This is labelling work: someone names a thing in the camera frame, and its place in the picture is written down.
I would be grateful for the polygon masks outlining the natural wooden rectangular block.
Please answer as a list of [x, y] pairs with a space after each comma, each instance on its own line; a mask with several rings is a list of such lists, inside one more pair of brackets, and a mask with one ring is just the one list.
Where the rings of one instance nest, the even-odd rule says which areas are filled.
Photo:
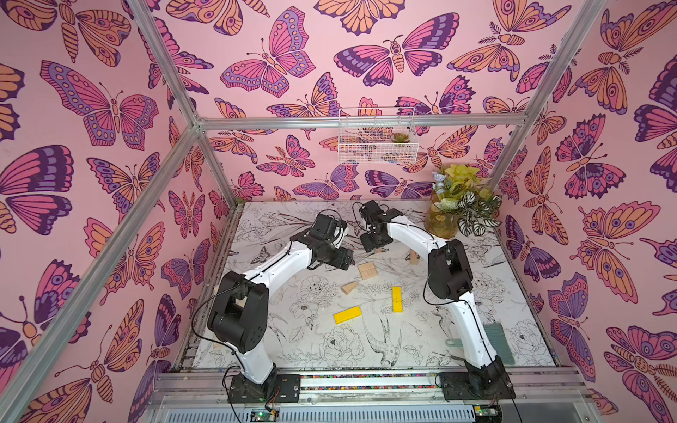
[[365, 263], [365, 264], [360, 264], [358, 266], [358, 270], [360, 273], [365, 273], [365, 272], [376, 272], [377, 268], [375, 264], [373, 263]]

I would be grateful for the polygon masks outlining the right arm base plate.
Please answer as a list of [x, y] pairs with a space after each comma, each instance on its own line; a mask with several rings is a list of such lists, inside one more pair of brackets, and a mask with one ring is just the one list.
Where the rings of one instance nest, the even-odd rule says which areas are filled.
[[513, 400], [516, 393], [510, 381], [504, 378], [489, 380], [468, 372], [441, 372], [435, 377], [435, 385], [446, 401], [464, 400]]

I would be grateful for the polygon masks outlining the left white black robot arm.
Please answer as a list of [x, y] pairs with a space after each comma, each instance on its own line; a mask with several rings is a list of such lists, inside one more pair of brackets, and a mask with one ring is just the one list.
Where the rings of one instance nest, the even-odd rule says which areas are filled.
[[270, 384], [277, 368], [264, 348], [269, 301], [297, 273], [326, 264], [348, 270], [353, 252], [342, 246], [348, 225], [319, 213], [312, 225], [293, 235], [280, 253], [245, 273], [225, 273], [213, 296], [207, 329], [229, 347], [241, 365], [243, 378], [260, 387]]

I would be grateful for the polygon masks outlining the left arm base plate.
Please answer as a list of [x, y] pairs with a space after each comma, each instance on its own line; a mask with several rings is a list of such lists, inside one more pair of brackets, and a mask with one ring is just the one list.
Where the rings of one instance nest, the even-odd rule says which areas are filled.
[[243, 375], [236, 375], [228, 388], [234, 404], [297, 403], [301, 393], [298, 374], [270, 376], [263, 384], [254, 384]]

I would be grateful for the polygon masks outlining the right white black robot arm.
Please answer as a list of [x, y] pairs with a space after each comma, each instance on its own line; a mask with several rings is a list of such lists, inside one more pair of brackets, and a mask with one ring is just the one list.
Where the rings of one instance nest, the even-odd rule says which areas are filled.
[[428, 274], [424, 289], [439, 299], [437, 307], [447, 308], [451, 313], [467, 368], [471, 371], [502, 369], [502, 359], [479, 318], [472, 284], [474, 275], [463, 243], [430, 234], [401, 211], [385, 210], [375, 201], [360, 206], [359, 214], [365, 225], [361, 243], [366, 252], [398, 241], [425, 260]]

